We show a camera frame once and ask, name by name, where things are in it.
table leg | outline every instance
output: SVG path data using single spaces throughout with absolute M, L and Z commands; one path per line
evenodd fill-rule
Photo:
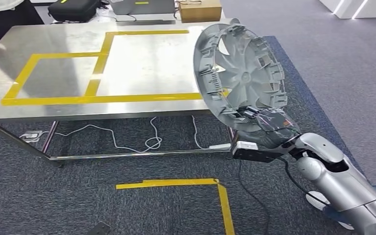
M 43 148 L 42 148 L 43 153 L 47 153 L 49 144 L 51 143 L 52 137 L 54 136 L 55 129 L 57 129 L 57 126 L 58 126 L 58 121 L 55 121 L 55 122 L 52 123 L 52 126 L 51 126 L 49 133 L 48 133 L 48 136 L 47 136 L 47 139 L 46 139 L 46 141 L 43 145 Z
M 34 154 L 34 155 L 36 155 L 36 156 L 44 159 L 46 162 L 52 164 L 53 166 L 62 167 L 62 165 L 63 165 L 61 162 L 51 161 L 50 160 L 50 156 L 48 156 L 47 154 L 41 152 L 40 150 L 36 149 L 32 145 L 26 143 L 25 141 L 21 140 L 20 138 L 18 138 L 17 136 L 15 136 L 14 134 L 12 134 L 11 132 L 5 130 L 1 126 L 0 126 L 0 136 L 3 136 L 7 140 L 12 141 L 13 143 L 17 144 L 19 147 L 21 147 L 23 149 L 26 149 L 30 153 L 32 153 L 32 154 Z
M 238 132 L 236 130 L 233 130 L 231 127 L 227 127 L 228 130 L 228 137 L 230 138 L 230 156 L 227 157 L 227 159 L 233 159 L 233 149 L 235 147 L 235 144 L 238 140 Z

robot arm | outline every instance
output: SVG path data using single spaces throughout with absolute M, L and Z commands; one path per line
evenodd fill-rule
M 269 162 L 290 153 L 297 160 L 302 175 L 351 222 L 359 234 L 376 235 L 376 191 L 339 148 L 320 135 L 300 134 L 299 127 L 283 110 L 245 107 L 240 113 L 266 133 L 257 136 L 240 132 L 240 136 L 270 149 L 255 149 L 244 154 L 244 149 L 237 148 L 234 158 Z

metal frame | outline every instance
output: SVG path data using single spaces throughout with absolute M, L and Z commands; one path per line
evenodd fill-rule
M 49 145 L 51 144 L 52 138 L 54 137 L 55 130 L 57 129 L 59 122 L 54 121 L 46 141 L 44 142 L 43 148 L 41 150 L 35 148 L 34 146 L 21 140 L 19 137 L 15 136 L 5 128 L 0 126 L 0 136 L 3 136 L 7 140 L 15 143 L 19 147 L 26 149 L 30 153 L 42 158 L 44 161 L 52 164 L 56 167 L 62 167 L 63 161 L 66 160 L 78 160 L 78 159 L 101 159 L 101 158 L 120 158 L 120 157 L 130 157 L 130 156 L 166 156 L 166 155 L 182 155 L 182 154 L 196 154 L 196 153 L 222 153 L 231 152 L 235 146 L 238 139 L 237 131 L 227 128 L 228 136 L 230 138 L 230 148 L 229 149 L 190 149 L 190 150 L 176 150 L 176 151 L 155 151 L 155 152 L 145 152 L 145 153 L 118 153 L 118 154 L 94 154 L 94 155 L 77 155 L 77 156 L 59 156 L 52 157 L 47 154 Z

white power strip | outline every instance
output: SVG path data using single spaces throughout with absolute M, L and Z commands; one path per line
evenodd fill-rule
M 229 149 L 230 147 L 231 147 L 230 143 L 223 143 L 223 144 L 211 145 L 208 148 L 209 149 Z

cable on floor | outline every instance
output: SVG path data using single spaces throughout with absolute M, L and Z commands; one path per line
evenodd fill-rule
M 309 193 L 308 190 L 304 189 L 298 182 L 296 182 L 296 180 L 293 178 L 293 176 L 290 174 L 290 171 L 289 171 L 289 163 L 282 157 L 277 157 L 276 159 L 279 159 L 280 161 L 284 162 L 284 170 L 286 171 L 286 174 L 287 176 L 289 177 L 289 179 L 300 189 L 302 190 L 305 194 L 309 195 L 310 197 L 312 197 L 313 199 L 315 199 L 316 201 L 326 205 L 327 207 L 329 206 L 328 203 L 322 201 L 321 199 L 313 196 L 312 194 Z
M 207 148 L 203 148 L 203 147 L 201 147 L 200 144 L 198 143 L 198 140 L 197 140 L 198 129 L 197 129 L 197 125 L 195 124 L 195 117 L 194 117 L 194 115 L 191 115 L 191 117 L 192 117 L 192 124 L 194 124 L 194 129 L 195 129 L 195 134 L 194 134 L 195 144 L 196 144 L 197 147 L 199 147 L 200 149 L 207 149 Z
M 264 235 L 267 235 L 269 232 L 269 224 L 270 224 L 270 212 L 269 209 L 264 205 L 256 196 L 254 196 L 243 184 L 241 180 L 241 166 L 242 166 L 243 160 L 240 160 L 239 166 L 238 166 L 238 173 L 237 173 L 237 178 L 238 181 L 240 182 L 240 185 L 243 187 L 243 189 L 251 196 L 253 197 L 263 208 L 264 214 L 266 215 L 266 224 L 264 225 Z
M 72 132 L 70 132 L 70 133 L 68 133 L 68 134 L 62 134 L 62 133 L 57 133 L 57 132 L 55 132 L 54 134 L 56 134 L 56 135 L 60 135 L 60 136 L 64 136 L 64 137 L 67 137 L 67 136 L 69 136 L 69 135 L 71 135 L 71 134 L 74 134 L 74 133 L 76 133 L 76 132 L 79 132 L 79 131 L 81 131 L 81 130 L 86 129 L 87 127 L 94 127 L 94 128 L 100 129 L 100 130 L 110 131 L 111 134 L 112 134 L 113 144 L 115 145 L 115 148 L 119 148 L 119 149 L 127 149 L 127 150 L 131 150 L 131 151 L 133 151 L 133 152 L 137 152 L 137 153 L 144 153 L 144 152 L 147 152 L 147 151 L 149 151 L 149 150 L 151 150 L 151 149 L 158 149 L 158 148 L 161 147 L 162 138 L 158 136 L 158 129 L 157 129 L 156 126 L 153 124 L 153 120 L 155 120 L 155 119 L 156 119 L 156 117 L 154 117 L 154 118 L 152 118 L 152 119 L 150 120 L 150 124 L 151 124 L 151 126 L 153 127 L 153 129 L 155 130 L 155 137 L 152 137 L 152 138 L 149 138 L 149 139 L 145 140 L 145 146 L 147 147 L 147 149 L 144 150 L 144 151 L 138 151 L 138 150 L 135 150 L 135 149 L 132 149 L 132 148 L 128 148 L 128 147 L 121 147 L 121 146 L 118 146 L 117 143 L 116 143 L 115 132 L 114 132 L 113 130 L 108 129 L 108 128 L 99 127 L 99 126 L 92 125 L 92 124 L 86 125 L 86 126 L 80 128 L 80 129 L 77 129 L 77 130 L 75 130 L 75 131 L 72 131 Z M 32 141 L 34 141 L 34 140 L 40 138 L 43 134 L 48 134 L 48 133 L 49 133 L 49 131 L 44 131 L 44 132 L 42 132 L 37 138 L 31 140 L 30 142 L 32 142 Z M 151 141 L 151 140 L 156 140 L 156 141 L 157 141 L 156 144 L 150 146 L 150 145 L 148 144 L 148 142 Z

